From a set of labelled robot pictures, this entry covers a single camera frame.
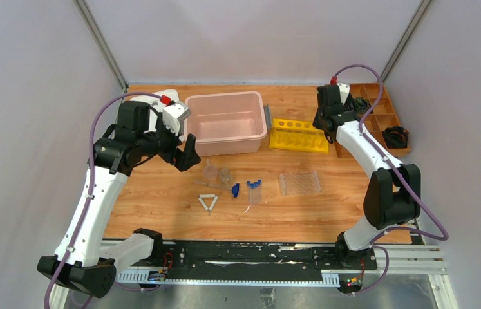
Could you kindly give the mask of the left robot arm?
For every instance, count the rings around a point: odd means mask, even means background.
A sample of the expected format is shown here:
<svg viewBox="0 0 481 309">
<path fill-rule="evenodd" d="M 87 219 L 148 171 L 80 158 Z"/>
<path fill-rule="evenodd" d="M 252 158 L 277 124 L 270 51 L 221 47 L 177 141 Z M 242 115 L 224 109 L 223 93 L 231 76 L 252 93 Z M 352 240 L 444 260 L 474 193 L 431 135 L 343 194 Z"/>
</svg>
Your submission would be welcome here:
<svg viewBox="0 0 481 309">
<path fill-rule="evenodd" d="M 180 101 L 162 109 L 138 101 L 120 105 L 115 124 L 103 137 L 91 139 L 86 183 L 60 245 L 42 257 L 38 271 L 56 285 L 104 297 L 116 276 L 131 265 L 145 261 L 159 265 L 164 259 L 161 233 L 139 228 L 120 243 L 103 249 L 101 241 L 115 202 L 135 167 L 156 156 L 186 171 L 200 163 L 195 136 L 183 134 L 190 115 Z"/>
</svg>

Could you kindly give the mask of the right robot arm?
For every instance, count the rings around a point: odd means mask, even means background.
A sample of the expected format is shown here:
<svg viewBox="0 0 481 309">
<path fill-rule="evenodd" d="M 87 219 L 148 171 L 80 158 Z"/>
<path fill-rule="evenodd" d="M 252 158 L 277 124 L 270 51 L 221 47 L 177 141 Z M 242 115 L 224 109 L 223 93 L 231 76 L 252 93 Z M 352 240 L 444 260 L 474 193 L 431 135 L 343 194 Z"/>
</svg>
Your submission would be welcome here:
<svg viewBox="0 0 481 309">
<path fill-rule="evenodd" d="M 369 133 L 355 111 L 345 108 L 350 94 L 346 84 L 326 84 L 316 89 L 317 111 L 313 126 L 322 130 L 330 144 L 346 148 L 363 168 L 369 184 L 363 201 L 363 215 L 340 233 L 335 243 L 335 260 L 352 268 L 370 253 L 370 246 L 388 228 L 401 227 L 418 218 L 420 169 L 392 156 Z"/>
</svg>

